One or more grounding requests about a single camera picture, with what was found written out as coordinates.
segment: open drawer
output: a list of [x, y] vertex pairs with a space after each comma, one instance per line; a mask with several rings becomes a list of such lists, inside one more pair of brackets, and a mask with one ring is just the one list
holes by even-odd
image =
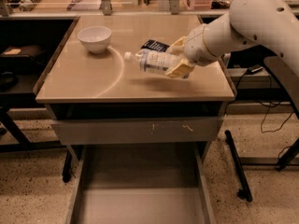
[[66, 223], [215, 223], [196, 144], [86, 146]]

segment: scratch mark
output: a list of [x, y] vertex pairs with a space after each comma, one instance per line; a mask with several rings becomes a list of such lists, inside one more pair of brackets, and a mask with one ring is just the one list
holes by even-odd
[[183, 125], [183, 128], [185, 128], [185, 129], [187, 128], [189, 131], [192, 131], [192, 132], [193, 132], [193, 129], [190, 128], [189, 125]]

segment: drawer front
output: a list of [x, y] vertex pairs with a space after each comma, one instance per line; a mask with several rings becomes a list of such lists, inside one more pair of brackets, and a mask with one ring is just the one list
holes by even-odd
[[63, 145], [212, 141], [221, 118], [65, 119], [51, 126]]

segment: terrazzo floor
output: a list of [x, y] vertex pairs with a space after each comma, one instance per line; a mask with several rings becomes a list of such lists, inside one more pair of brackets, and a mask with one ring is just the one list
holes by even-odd
[[[264, 130], [275, 130], [289, 114], [269, 114]], [[299, 224], [299, 168], [244, 167], [253, 202], [236, 196], [240, 184], [225, 130], [230, 130], [240, 156], [277, 157], [299, 136], [295, 115], [275, 133], [261, 133], [261, 115], [226, 116], [204, 162], [206, 182], [219, 224]], [[47, 119], [17, 120], [31, 141], [56, 139]], [[14, 143], [9, 133], [1, 144]], [[75, 177], [65, 184], [65, 148], [0, 153], [0, 223], [65, 223]]]

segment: workbench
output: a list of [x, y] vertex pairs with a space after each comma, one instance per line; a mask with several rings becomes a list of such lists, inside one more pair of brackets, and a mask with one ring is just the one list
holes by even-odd
[[[91, 54], [77, 39], [81, 29], [94, 25], [112, 30], [111, 43], [101, 54]], [[112, 214], [103, 208], [112, 208], [114, 218], [127, 221], [122, 223], [141, 223], [149, 213], [155, 223], [214, 223], [201, 165], [227, 103], [235, 98], [225, 68], [214, 62], [195, 67], [186, 79], [170, 79], [123, 60], [124, 52], [138, 52], [149, 39], [170, 45], [198, 25], [194, 15], [78, 19], [45, 80], [37, 82], [36, 96], [78, 163], [66, 223], [107, 223]], [[81, 145], [85, 148], [78, 159], [73, 147]], [[142, 208], [131, 212], [129, 201]], [[172, 202], [186, 205], [183, 210], [166, 208]], [[191, 218], [184, 222], [183, 217]]]

